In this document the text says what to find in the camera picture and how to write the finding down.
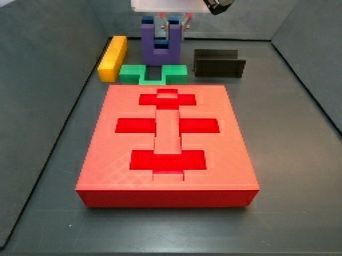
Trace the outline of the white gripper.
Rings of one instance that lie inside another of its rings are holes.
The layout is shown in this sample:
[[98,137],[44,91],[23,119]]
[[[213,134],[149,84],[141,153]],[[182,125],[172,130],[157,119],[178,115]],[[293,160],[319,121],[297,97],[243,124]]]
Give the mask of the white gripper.
[[192,13],[208,13],[208,8],[202,0],[130,0],[130,7],[134,12],[158,12],[161,20],[160,28],[166,31],[168,19],[166,13],[185,13],[181,21],[181,28],[185,31],[189,28]]

